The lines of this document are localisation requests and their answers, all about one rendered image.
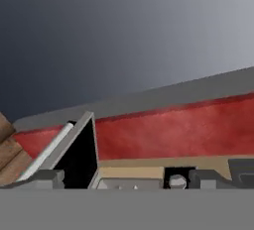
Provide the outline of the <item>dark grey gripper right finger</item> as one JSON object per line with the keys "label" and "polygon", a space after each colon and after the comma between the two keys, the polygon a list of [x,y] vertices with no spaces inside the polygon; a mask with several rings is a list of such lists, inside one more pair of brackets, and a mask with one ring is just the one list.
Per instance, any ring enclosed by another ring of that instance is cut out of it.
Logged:
{"label": "dark grey gripper right finger", "polygon": [[191,170],[189,173],[190,189],[235,189],[241,185],[227,179],[215,170]]}

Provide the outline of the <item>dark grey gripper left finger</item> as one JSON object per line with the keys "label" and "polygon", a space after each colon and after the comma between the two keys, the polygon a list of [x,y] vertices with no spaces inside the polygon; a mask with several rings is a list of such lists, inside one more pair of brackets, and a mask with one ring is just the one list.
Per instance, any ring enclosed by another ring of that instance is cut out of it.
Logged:
{"label": "dark grey gripper left finger", "polygon": [[6,189],[63,189],[64,171],[40,170],[25,180],[13,182]]}

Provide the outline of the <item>grey oven door black glass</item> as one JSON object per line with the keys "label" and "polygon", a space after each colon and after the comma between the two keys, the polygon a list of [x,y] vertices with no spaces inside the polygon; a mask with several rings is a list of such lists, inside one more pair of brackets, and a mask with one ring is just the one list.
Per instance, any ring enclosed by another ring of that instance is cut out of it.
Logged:
{"label": "grey oven door black glass", "polygon": [[45,161],[41,170],[64,171],[65,189],[95,188],[98,181],[98,153],[94,115],[85,112],[74,122],[68,140]]}

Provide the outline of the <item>dark grey appliance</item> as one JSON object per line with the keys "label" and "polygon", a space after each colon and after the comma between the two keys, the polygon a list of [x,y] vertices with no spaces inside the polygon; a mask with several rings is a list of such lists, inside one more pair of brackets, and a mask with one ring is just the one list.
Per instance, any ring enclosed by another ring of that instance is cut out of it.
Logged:
{"label": "dark grey appliance", "polygon": [[254,189],[254,159],[230,159],[230,185],[235,188]]}

